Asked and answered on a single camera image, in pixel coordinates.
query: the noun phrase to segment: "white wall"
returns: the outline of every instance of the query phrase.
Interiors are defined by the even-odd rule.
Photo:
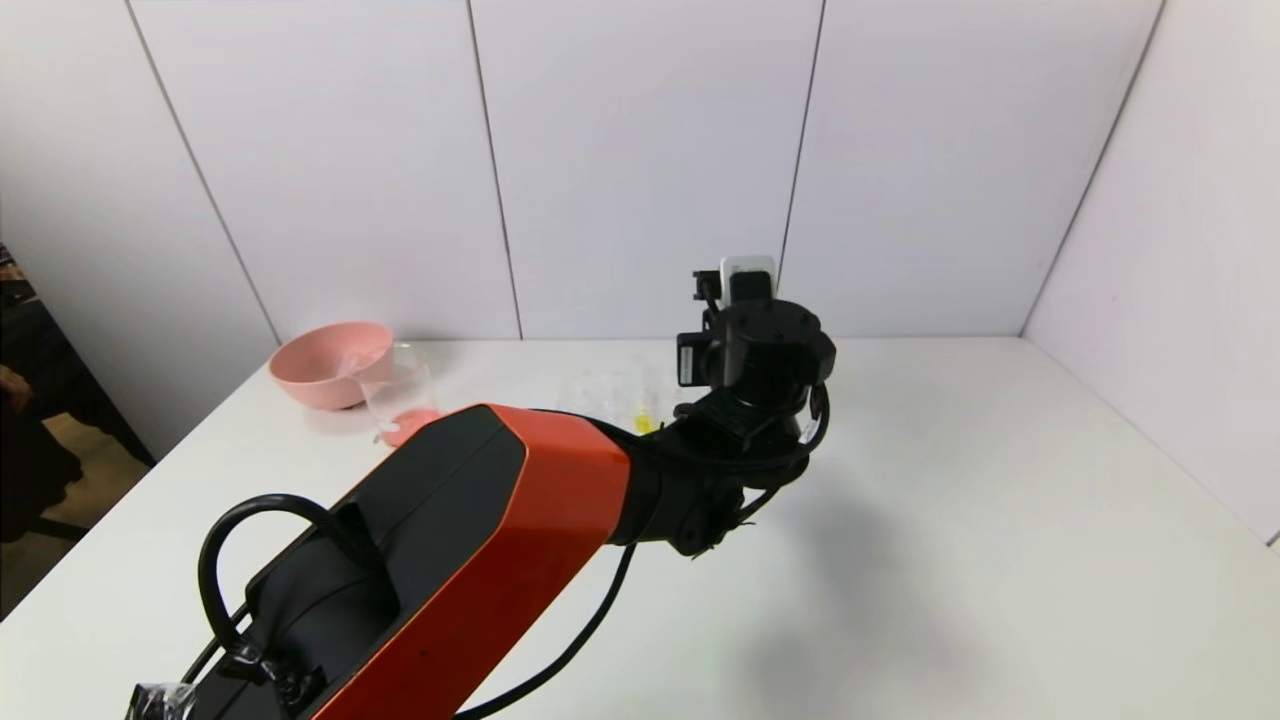
[[[275,338],[123,3],[0,4],[0,237],[163,455]]]
[[[827,0],[780,290],[844,336],[1018,334],[1158,0]]]
[[[134,0],[284,340],[518,337],[466,0]]]
[[[481,0],[525,337],[696,329],[692,270],[782,251],[820,0]]]
[[[1280,3],[1169,0],[1027,337],[1280,532]]]

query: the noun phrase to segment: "transparent plastic cup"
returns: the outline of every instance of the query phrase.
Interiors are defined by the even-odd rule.
[[[412,345],[397,342],[381,360],[356,373],[369,414],[383,442],[399,447],[431,420],[440,406],[426,357]]]

